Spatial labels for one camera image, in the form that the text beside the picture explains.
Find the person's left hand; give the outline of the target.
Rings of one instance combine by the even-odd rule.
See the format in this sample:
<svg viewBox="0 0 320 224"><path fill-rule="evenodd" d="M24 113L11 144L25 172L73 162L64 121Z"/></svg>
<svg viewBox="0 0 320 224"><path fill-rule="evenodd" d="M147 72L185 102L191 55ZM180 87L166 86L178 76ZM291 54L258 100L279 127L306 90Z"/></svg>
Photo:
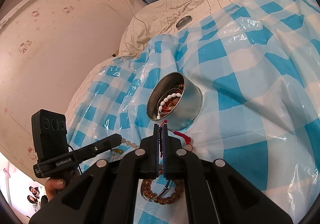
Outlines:
<svg viewBox="0 0 320 224"><path fill-rule="evenodd" d="M80 176L79 170L75 169L72 172L72 175L68 183L73 182L79 176ZM49 178L44 185L48 201L51 201L66 186L67 186L67 182L63 178Z"/></svg>

